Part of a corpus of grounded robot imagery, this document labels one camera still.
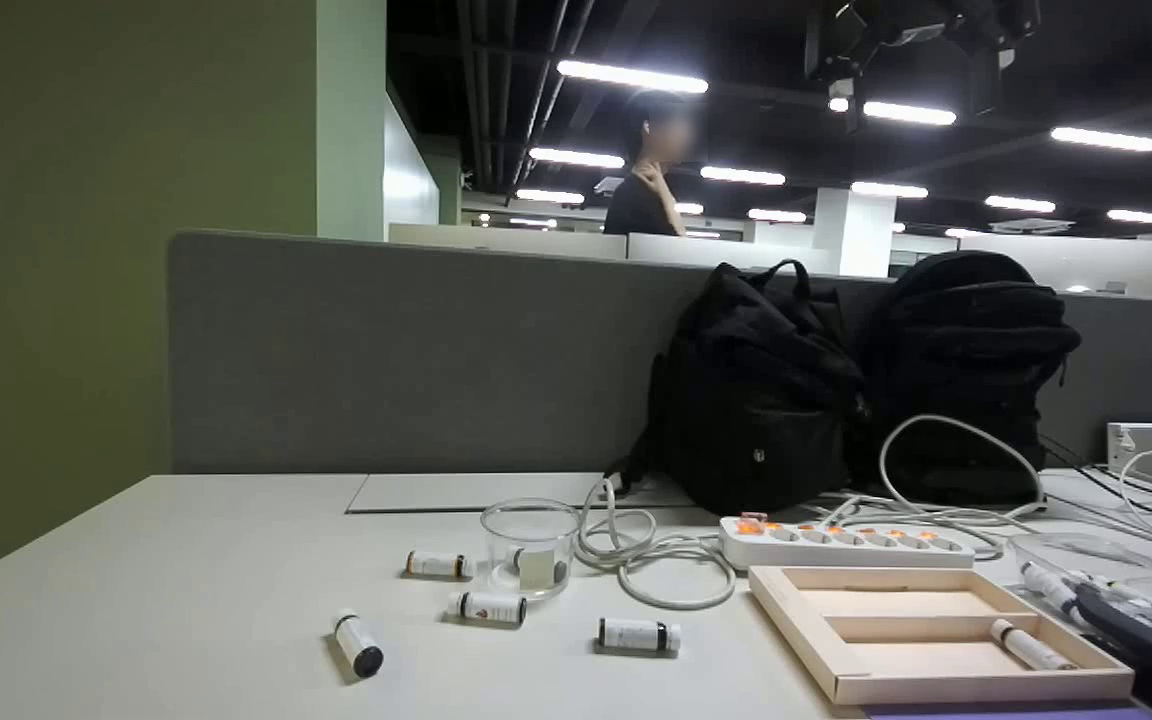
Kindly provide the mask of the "person in black shirt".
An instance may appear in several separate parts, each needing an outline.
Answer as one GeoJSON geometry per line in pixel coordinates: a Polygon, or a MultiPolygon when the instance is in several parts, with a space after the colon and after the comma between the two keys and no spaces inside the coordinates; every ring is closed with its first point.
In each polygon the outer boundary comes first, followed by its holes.
{"type": "Polygon", "coordinates": [[[693,118],[680,99],[646,99],[635,109],[635,154],[627,174],[609,195],[605,227],[614,236],[650,233],[650,236],[680,236],[683,218],[677,211],[677,195],[668,173],[688,154],[693,118]]]}

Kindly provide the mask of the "clear plastic cup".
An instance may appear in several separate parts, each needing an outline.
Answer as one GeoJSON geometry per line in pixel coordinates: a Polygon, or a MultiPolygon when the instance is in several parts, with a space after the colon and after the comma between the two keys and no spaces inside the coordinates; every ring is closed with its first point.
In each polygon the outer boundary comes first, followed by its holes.
{"type": "Polygon", "coordinates": [[[481,527],[489,531],[489,569],[500,580],[511,580],[521,591],[553,591],[553,586],[523,586],[511,557],[521,549],[559,549],[572,569],[572,531],[575,514],[567,504],[550,499],[550,495],[521,495],[521,499],[500,499],[481,514],[481,527]]]}

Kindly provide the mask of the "left black backpack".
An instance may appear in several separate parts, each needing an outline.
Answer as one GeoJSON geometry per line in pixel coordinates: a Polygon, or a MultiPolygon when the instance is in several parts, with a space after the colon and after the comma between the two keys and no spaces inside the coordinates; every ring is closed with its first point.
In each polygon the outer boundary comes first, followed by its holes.
{"type": "Polygon", "coordinates": [[[785,513],[849,478],[860,410],[840,294],[802,260],[719,262],[655,354],[646,433],[614,473],[622,487],[660,473],[716,514],[785,513]]]}

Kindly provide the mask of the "black backpack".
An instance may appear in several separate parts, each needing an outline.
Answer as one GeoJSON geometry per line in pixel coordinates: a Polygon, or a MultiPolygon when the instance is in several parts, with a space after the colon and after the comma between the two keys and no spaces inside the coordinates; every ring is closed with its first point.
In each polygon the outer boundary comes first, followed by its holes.
{"type": "Polygon", "coordinates": [[[857,329],[867,415],[849,434],[852,483],[892,478],[934,504],[1033,504],[1037,396],[1076,348],[1066,299],[1014,256],[923,256],[857,329]]]}
{"type": "Polygon", "coordinates": [[[849,478],[860,410],[840,294],[802,260],[719,262],[655,354],[646,433],[614,473],[622,487],[660,473],[716,514],[785,513],[849,478]]]}

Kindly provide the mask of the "white multi-socket power strip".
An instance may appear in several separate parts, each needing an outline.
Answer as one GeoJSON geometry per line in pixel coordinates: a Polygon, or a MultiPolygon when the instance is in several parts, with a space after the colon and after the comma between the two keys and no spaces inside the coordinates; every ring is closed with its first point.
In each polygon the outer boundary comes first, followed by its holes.
{"type": "Polygon", "coordinates": [[[816,525],[725,514],[719,549],[734,569],[754,562],[866,562],[866,569],[968,569],[985,549],[949,527],[921,525],[816,525]]]}

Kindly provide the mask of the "white roll far left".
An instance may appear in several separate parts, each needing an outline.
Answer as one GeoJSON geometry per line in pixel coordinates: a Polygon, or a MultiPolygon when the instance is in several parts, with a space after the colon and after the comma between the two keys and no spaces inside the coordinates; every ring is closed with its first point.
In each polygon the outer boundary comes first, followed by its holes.
{"type": "Polygon", "coordinates": [[[418,580],[472,580],[472,558],[465,553],[421,553],[404,557],[404,574],[418,580]]]}

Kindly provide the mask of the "white roll centre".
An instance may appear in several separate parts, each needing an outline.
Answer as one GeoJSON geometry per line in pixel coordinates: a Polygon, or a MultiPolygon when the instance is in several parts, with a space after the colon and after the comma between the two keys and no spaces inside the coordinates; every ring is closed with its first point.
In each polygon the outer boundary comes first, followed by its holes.
{"type": "Polygon", "coordinates": [[[465,623],[521,628],[529,614],[529,601],[515,591],[465,591],[454,604],[454,614],[465,623]]]}

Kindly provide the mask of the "white roll front right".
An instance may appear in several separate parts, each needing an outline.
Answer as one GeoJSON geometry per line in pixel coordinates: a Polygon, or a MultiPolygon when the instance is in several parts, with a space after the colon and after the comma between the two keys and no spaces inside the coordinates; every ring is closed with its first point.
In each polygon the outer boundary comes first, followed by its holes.
{"type": "Polygon", "coordinates": [[[605,614],[597,623],[602,651],[677,654],[680,633],[666,618],[605,614]]]}

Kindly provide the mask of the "grey office partition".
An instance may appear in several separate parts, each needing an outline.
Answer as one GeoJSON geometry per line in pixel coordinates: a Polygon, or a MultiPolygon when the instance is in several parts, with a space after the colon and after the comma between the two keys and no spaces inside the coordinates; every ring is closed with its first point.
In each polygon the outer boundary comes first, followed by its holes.
{"type": "Polygon", "coordinates": [[[597,473],[704,287],[688,262],[186,233],[170,455],[191,473],[597,473]]]}

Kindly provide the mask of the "white roll front left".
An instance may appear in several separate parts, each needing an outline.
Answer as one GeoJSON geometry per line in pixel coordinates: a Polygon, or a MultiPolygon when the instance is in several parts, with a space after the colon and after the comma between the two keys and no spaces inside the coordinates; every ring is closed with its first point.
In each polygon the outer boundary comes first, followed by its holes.
{"type": "Polygon", "coordinates": [[[356,678],[367,678],[384,669],[384,648],[366,633],[351,611],[333,623],[333,640],[356,678]]]}

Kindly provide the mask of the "right black backpack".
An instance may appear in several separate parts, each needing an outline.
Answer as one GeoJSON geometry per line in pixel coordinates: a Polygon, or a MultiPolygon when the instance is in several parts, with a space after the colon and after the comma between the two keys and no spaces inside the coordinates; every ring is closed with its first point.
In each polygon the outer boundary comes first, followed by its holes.
{"type": "Polygon", "coordinates": [[[867,415],[849,434],[852,483],[892,478],[934,504],[1033,504],[1037,396],[1076,348],[1066,299],[1014,256],[923,256],[857,329],[867,415]]]}

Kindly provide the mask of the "wooden compartment tray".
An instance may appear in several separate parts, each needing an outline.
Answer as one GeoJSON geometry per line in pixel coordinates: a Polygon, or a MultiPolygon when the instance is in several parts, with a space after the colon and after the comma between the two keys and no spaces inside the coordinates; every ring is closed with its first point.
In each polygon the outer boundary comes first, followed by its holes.
{"type": "Polygon", "coordinates": [[[1097,702],[1127,701],[1138,672],[974,569],[757,562],[748,586],[833,702],[1097,702]],[[1014,661],[1009,618],[1069,669],[1014,661]]]}

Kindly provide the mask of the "white roll inside tray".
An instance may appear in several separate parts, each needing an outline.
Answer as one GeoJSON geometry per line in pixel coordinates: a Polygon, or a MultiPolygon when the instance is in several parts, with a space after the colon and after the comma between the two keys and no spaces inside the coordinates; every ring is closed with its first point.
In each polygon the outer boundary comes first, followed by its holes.
{"type": "Polygon", "coordinates": [[[1069,654],[1061,654],[1058,648],[1050,648],[1046,640],[1037,640],[1033,633],[1009,623],[1009,618],[995,618],[992,623],[992,640],[1014,654],[1020,661],[1024,669],[1037,669],[1037,672],[1061,672],[1069,669],[1069,654]]]}

